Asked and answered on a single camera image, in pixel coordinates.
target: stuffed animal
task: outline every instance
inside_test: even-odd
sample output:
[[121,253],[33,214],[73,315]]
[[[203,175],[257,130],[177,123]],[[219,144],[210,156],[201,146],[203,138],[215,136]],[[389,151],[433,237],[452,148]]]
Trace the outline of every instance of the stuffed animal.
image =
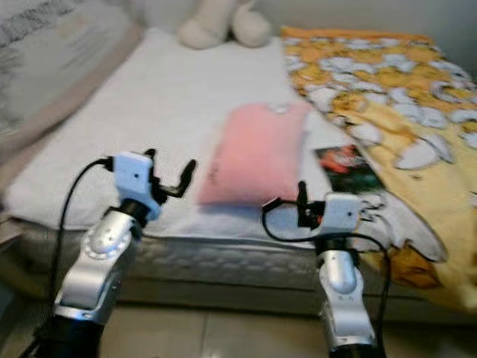
[[271,36],[270,23],[253,10],[256,0],[200,0],[196,14],[179,30],[182,44],[211,48],[223,43],[230,29],[247,47],[261,47]]

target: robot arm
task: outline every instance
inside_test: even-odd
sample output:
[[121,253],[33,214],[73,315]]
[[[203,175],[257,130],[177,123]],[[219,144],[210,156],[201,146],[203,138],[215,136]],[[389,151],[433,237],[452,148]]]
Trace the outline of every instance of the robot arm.
[[196,162],[184,169],[177,187],[154,177],[154,150],[120,153],[112,171],[121,205],[111,207],[81,240],[80,255],[57,294],[54,314],[40,328],[36,357],[93,358],[116,305],[121,280],[136,256],[142,228],[159,217],[168,196],[182,197]]
[[[279,198],[267,203],[262,215],[281,203],[284,201]],[[295,242],[311,241],[315,245],[318,279],[326,296],[320,316],[329,356],[378,357],[375,333],[363,304],[364,282],[357,268],[358,257],[351,254],[347,238],[358,224],[360,200],[356,195],[332,192],[325,201],[309,203],[306,185],[300,182],[297,201],[289,204],[297,205],[297,225],[314,230],[313,237]]]

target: yellow blanket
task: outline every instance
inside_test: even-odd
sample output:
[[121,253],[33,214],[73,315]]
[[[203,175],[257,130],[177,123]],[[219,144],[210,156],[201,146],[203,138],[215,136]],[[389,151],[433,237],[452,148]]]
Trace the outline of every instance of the yellow blanket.
[[[282,41],[296,91],[366,148],[387,191],[432,232],[434,242],[387,242],[394,281],[477,313],[471,77],[421,35],[283,28]],[[445,254],[426,257],[425,245]]]

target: pillow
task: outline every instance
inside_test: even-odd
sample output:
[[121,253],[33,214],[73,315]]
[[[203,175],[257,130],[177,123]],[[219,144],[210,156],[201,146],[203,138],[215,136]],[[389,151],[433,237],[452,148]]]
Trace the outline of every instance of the pillow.
[[120,3],[2,1],[0,165],[78,108],[139,42]]
[[199,204],[261,205],[297,197],[307,103],[248,104],[234,110],[199,194]]

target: black cable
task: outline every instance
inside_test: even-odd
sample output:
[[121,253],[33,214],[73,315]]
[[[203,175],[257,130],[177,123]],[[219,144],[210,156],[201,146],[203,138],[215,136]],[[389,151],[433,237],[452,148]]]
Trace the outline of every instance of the black cable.
[[68,195],[66,196],[66,200],[65,200],[65,203],[63,204],[63,209],[62,209],[62,212],[61,212],[60,226],[59,226],[58,232],[57,232],[57,246],[54,250],[53,263],[51,264],[50,285],[49,285],[50,287],[49,287],[49,291],[48,291],[48,295],[49,295],[48,301],[50,303],[48,317],[51,317],[53,315],[54,299],[56,297],[56,282],[57,282],[57,276],[58,276],[58,266],[60,264],[61,249],[63,247],[63,234],[65,232],[64,225],[65,225],[65,220],[66,220],[66,214],[68,212],[69,202],[72,199],[72,195],[73,195],[73,192],[76,189],[76,186],[80,182],[81,178],[86,174],[86,172],[88,172],[93,166],[107,165],[107,164],[108,164],[108,160],[104,159],[104,158],[101,158],[101,159],[97,159],[94,162],[91,162],[90,164],[85,166],[83,168],[83,170],[80,172],[80,174],[78,174],[78,176],[76,177],[76,179],[73,182],[71,188],[69,189]]
[[303,237],[299,239],[283,239],[281,237],[278,237],[270,230],[268,229],[267,226],[267,221],[266,221],[266,214],[262,212],[262,226],[272,239],[275,239],[278,242],[288,242],[288,243],[298,243],[298,242],[314,242],[317,240],[329,240],[329,239],[346,239],[346,238],[358,238],[358,239],[364,239],[371,241],[375,245],[378,246],[379,250],[383,253],[383,260],[385,262],[386,266],[386,271],[385,271],[385,282],[382,287],[382,292],[381,292],[381,301],[379,304],[379,311],[378,311],[378,319],[376,323],[376,340],[378,343],[378,349],[379,349],[379,355],[381,358],[386,358],[386,350],[385,350],[385,344],[384,344],[384,339],[383,339],[383,324],[384,324],[384,318],[385,318],[385,311],[386,311],[386,303],[388,301],[388,293],[389,293],[389,288],[391,286],[391,259],[389,258],[388,251],[384,247],[384,245],[379,242],[378,240],[374,239],[371,236],[364,235],[362,233],[324,233],[321,235],[316,235],[316,236],[310,236],[310,237]]
[[[65,225],[65,220],[66,220],[66,214],[68,212],[68,207],[69,207],[69,202],[72,199],[73,192],[76,189],[76,186],[80,182],[81,178],[88,172],[93,166],[97,165],[103,165],[103,166],[111,166],[111,157],[109,158],[101,158],[97,159],[94,162],[91,162],[87,166],[84,167],[84,169],[78,174],[76,177],[75,181],[73,182],[68,195],[66,196],[65,203],[63,204],[63,209],[61,212],[61,218],[60,218],[60,226],[58,228],[57,232],[57,242],[56,242],[56,248],[53,253],[53,259],[52,259],[52,264],[51,264],[51,271],[50,271],[50,278],[49,278],[49,291],[48,291],[48,315],[46,316],[45,322],[53,316],[54,312],[54,300],[56,297],[56,281],[57,281],[57,276],[58,276],[58,266],[60,264],[60,258],[61,258],[61,249],[63,247],[63,234],[64,234],[64,225]],[[19,358],[28,358],[31,353],[35,350],[35,348],[38,346],[40,341],[38,338],[35,338],[32,343],[29,344],[29,346],[20,354]]]

